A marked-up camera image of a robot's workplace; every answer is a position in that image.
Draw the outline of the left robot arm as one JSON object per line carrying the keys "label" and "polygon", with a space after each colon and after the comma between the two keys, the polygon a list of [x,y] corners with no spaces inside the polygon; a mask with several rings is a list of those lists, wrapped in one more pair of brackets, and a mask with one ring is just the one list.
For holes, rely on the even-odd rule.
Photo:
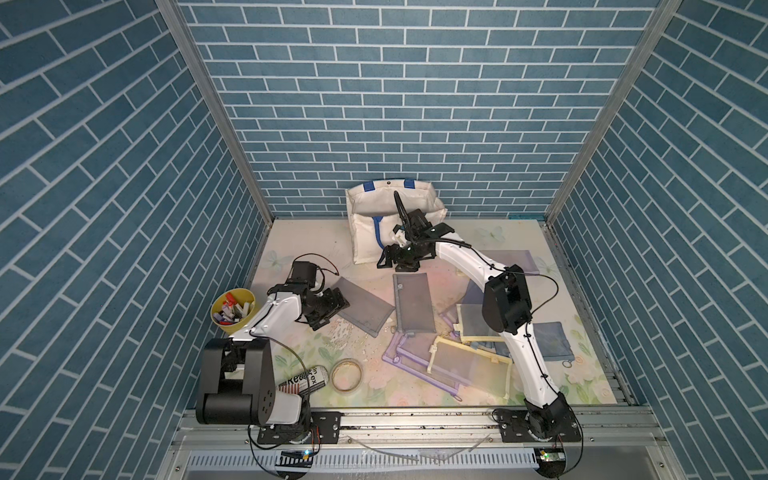
{"label": "left robot arm", "polygon": [[201,424],[310,431],[309,396],[278,389],[271,346],[294,324],[314,331],[349,306],[337,287],[325,286],[327,270],[304,260],[267,291],[266,304],[244,327],[209,341],[202,354],[196,418]]}

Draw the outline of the grey mesh pouch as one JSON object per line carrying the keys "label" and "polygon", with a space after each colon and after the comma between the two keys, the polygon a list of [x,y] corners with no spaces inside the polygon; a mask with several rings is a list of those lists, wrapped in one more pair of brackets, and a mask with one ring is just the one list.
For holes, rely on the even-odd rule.
{"label": "grey mesh pouch", "polygon": [[397,330],[406,335],[435,333],[427,274],[395,273],[393,285]]}
{"label": "grey mesh pouch", "polygon": [[344,277],[335,283],[335,287],[349,303],[338,315],[376,338],[395,307]]}

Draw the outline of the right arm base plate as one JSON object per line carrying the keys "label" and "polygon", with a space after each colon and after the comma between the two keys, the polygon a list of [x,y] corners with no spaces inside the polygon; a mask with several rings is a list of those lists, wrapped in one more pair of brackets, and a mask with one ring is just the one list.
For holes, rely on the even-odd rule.
{"label": "right arm base plate", "polygon": [[577,419],[569,409],[552,413],[526,409],[496,408],[491,419],[497,424],[503,443],[556,443],[583,440]]}

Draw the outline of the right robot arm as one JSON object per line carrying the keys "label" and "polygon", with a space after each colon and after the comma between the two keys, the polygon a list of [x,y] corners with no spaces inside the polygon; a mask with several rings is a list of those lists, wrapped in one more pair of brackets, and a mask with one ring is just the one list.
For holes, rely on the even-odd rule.
{"label": "right robot arm", "polygon": [[480,253],[445,223],[432,224],[419,209],[408,212],[397,205],[400,219],[393,229],[395,243],[383,248],[377,266],[416,272],[423,260],[442,259],[483,289],[482,317],[498,333],[522,380],[527,424],[531,434],[548,441],[583,430],[565,395],[555,387],[546,368],[534,328],[525,271]]}

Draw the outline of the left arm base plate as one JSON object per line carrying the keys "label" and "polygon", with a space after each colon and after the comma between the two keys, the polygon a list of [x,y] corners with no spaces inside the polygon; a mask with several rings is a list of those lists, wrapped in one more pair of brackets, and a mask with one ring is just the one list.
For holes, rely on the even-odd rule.
{"label": "left arm base plate", "polygon": [[312,433],[316,443],[337,444],[342,414],[339,411],[311,410],[303,412],[295,424],[276,424],[260,427],[257,443],[272,446],[303,441]]}

